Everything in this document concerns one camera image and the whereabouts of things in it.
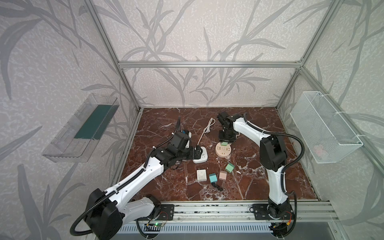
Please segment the pink round power strip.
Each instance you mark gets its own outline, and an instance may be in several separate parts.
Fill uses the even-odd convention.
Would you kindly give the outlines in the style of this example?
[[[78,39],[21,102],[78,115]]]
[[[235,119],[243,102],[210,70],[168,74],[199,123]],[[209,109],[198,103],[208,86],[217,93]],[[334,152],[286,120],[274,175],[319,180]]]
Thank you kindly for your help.
[[[231,144],[229,143],[227,146],[221,146],[221,142],[219,142],[215,147],[215,152],[219,157],[227,158],[232,152]]]

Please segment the pink plug adapter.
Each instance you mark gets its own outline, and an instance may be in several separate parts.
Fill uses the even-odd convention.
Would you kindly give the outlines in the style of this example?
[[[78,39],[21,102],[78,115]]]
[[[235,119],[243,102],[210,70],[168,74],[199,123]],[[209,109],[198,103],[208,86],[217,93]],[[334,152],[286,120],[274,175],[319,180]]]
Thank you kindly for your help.
[[[220,171],[219,173],[219,179],[225,181],[227,178],[228,173],[226,171]]]

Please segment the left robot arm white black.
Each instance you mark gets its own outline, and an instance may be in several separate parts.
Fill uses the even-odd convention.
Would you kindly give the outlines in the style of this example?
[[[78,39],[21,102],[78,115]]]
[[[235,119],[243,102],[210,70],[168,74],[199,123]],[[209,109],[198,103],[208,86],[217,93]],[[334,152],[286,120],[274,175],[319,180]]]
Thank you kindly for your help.
[[[70,234],[75,237],[94,234],[99,240],[110,240],[124,224],[150,216],[160,202],[154,197],[132,201],[142,188],[177,162],[207,161],[207,149],[191,146],[190,140],[189,134],[175,132],[165,141],[165,147],[153,147],[145,162],[128,177],[105,191],[94,190],[86,210],[70,227]]]

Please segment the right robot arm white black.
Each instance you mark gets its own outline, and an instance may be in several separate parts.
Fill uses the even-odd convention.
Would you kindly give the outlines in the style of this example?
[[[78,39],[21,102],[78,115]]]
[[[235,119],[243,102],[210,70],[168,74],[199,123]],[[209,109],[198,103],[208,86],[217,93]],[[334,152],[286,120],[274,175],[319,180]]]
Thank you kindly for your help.
[[[234,143],[237,135],[241,134],[259,146],[260,163],[268,174],[270,210],[275,213],[285,212],[290,205],[289,196],[294,194],[294,192],[287,192],[285,173],[304,156],[303,141],[294,135],[264,130],[249,121],[246,113],[229,115],[222,112],[218,114],[217,119],[223,127],[219,132],[221,142]],[[301,152],[290,163],[287,163],[288,152],[285,137],[296,140],[301,146]]]

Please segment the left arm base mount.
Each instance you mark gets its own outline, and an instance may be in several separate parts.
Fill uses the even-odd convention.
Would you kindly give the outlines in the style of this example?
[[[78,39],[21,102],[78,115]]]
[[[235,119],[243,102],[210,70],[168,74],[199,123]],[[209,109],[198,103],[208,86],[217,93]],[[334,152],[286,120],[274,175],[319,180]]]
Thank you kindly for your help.
[[[173,204],[160,204],[155,206],[154,210],[149,216],[144,217],[143,220],[159,220],[171,221],[175,213],[175,205]]]

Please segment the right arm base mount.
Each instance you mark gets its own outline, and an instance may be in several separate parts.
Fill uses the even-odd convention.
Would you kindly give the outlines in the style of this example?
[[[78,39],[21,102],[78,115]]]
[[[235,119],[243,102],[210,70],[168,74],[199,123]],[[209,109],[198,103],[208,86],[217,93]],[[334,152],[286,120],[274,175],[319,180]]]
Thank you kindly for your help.
[[[291,221],[295,218],[295,211],[289,202],[279,205],[274,203],[253,204],[249,210],[252,214],[254,214],[255,220]]]

